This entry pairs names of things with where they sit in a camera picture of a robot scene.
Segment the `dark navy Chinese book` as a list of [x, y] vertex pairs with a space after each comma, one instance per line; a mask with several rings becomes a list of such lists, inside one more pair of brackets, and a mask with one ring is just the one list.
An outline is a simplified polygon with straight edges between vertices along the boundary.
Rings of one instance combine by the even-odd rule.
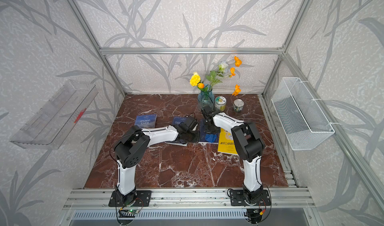
[[200, 137], [199, 142], [200, 143], [211, 143], [211, 144], [218, 144], [219, 143], [219, 136], [220, 134], [207, 134], [205, 132], [205, 120], [201, 119], [200, 121]]

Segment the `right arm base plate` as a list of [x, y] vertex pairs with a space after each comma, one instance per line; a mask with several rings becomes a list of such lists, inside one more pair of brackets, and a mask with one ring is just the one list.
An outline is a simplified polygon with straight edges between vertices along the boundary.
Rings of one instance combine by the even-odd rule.
[[263, 189], [261, 194], [255, 199], [250, 201], [248, 196], [245, 196], [244, 190], [228, 189], [227, 196], [230, 198], [231, 206], [271, 206], [271, 196], [268, 190]]

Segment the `glass vase teal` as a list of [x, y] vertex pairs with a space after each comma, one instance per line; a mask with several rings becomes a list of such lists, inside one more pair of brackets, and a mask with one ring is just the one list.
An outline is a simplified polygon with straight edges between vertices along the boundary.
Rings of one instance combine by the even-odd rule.
[[215, 107], [215, 97], [212, 90], [200, 91], [198, 94], [198, 109], [201, 111], [205, 106], [211, 109]]

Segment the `open silver tin can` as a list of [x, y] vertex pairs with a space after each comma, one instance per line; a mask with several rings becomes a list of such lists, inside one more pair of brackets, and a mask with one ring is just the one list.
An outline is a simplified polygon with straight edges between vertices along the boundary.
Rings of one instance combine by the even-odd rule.
[[243, 100], [241, 100], [241, 99], [234, 100], [234, 104], [233, 104], [234, 112], [237, 112], [237, 113], [241, 112], [244, 108], [244, 105], [245, 105], [245, 103]]

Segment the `green white tin can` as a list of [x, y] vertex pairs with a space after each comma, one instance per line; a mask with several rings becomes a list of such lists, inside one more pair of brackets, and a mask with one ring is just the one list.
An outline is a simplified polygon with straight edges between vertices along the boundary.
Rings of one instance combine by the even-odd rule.
[[227, 99], [224, 96], [217, 96], [215, 98], [215, 108], [220, 112], [223, 112], [226, 108]]

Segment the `The Little Prince blue book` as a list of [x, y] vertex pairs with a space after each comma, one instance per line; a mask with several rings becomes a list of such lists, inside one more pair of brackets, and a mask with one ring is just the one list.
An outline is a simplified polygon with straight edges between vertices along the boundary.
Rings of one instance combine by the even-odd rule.
[[[187, 119], [186, 117], [175, 116], [173, 119], [172, 125], [179, 125], [185, 122], [186, 119]], [[170, 145], [177, 145], [177, 146], [183, 146], [183, 147], [186, 147], [188, 145], [187, 143], [181, 143], [180, 141], [172, 141], [172, 142], [166, 142], [166, 143]]]

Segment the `yellow orange flower bouquet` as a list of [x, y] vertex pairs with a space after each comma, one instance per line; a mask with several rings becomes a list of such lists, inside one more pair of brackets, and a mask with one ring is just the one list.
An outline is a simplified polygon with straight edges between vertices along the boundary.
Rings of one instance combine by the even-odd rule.
[[201, 92], [211, 92], [213, 87], [222, 83], [224, 79], [232, 78], [236, 75], [236, 68], [242, 65], [242, 60], [237, 56], [234, 57], [235, 66], [231, 67], [226, 61], [222, 61], [218, 66], [206, 75], [203, 81], [199, 73], [194, 72], [190, 78], [190, 85], [199, 89]]

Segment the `yellow book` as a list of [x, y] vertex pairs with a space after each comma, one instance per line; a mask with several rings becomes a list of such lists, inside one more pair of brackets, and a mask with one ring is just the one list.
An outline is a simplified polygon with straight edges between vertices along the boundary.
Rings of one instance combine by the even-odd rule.
[[221, 129], [219, 135], [218, 152], [230, 155], [238, 155], [232, 134], [224, 129]]

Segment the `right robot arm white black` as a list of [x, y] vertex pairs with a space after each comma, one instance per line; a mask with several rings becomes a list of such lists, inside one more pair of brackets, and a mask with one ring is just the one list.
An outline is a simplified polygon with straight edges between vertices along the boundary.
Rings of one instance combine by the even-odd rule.
[[201, 109], [205, 129], [218, 133], [221, 129], [231, 133], [235, 149], [244, 164], [244, 198], [247, 204], [255, 205], [264, 193], [261, 180], [261, 159], [265, 142], [256, 125], [228, 116], [210, 106]]

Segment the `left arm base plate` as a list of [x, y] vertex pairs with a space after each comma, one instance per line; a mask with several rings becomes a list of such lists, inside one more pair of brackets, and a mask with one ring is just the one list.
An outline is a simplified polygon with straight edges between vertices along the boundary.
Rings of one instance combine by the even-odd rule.
[[119, 190], [112, 192], [112, 196], [109, 201], [109, 207], [128, 207], [133, 205], [134, 207], [148, 207], [151, 200], [152, 191], [147, 190], [133, 190], [127, 195], [123, 195]]

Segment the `clear acrylic shelf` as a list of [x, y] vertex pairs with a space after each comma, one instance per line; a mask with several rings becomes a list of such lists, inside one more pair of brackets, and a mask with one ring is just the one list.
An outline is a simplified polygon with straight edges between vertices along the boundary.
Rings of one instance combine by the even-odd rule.
[[97, 94], [95, 84], [68, 80], [10, 142], [23, 149], [58, 149]]

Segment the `aluminium front rail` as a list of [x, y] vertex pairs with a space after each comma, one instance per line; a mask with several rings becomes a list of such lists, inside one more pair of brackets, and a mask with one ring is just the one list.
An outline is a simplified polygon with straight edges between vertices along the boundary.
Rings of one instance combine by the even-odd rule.
[[[72, 190], [64, 210], [109, 209], [113, 189]], [[229, 209], [231, 199], [226, 188], [157, 188], [145, 197], [147, 209]], [[271, 206], [267, 208], [314, 208], [307, 188], [270, 188]]]

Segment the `left circuit board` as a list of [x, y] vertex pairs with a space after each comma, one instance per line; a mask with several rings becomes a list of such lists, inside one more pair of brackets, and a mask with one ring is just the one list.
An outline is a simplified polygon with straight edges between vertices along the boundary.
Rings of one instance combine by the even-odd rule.
[[131, 208], [121, 208], [118, 210], [119, 218], [135, 218], [143, 208], [131, 209]]

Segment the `Animal Farm book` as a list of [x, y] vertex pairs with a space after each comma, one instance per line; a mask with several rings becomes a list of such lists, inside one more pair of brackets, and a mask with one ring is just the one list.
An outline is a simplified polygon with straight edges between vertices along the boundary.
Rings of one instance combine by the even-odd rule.
[[156, 125], [156, 114], [140, 115], [136, 117], [135, 125], [142, 129], [153, 129]]

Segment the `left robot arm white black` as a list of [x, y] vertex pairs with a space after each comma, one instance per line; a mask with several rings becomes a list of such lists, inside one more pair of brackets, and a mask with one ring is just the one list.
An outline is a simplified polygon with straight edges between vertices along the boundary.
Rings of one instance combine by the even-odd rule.
[[135, 172], [136, 165], [141, 161], [147, 147], [163, 143], [181, 141], [193, 142], [199, 137], [195, 131], [198, 121], [187, 116], [180, 124], [172, 124], [166, 127], [145, 129], [134, 125], [124, 136], [114, 144], [119, 175], [117, 191], [123, 197], [131, 195], [136, 190]]

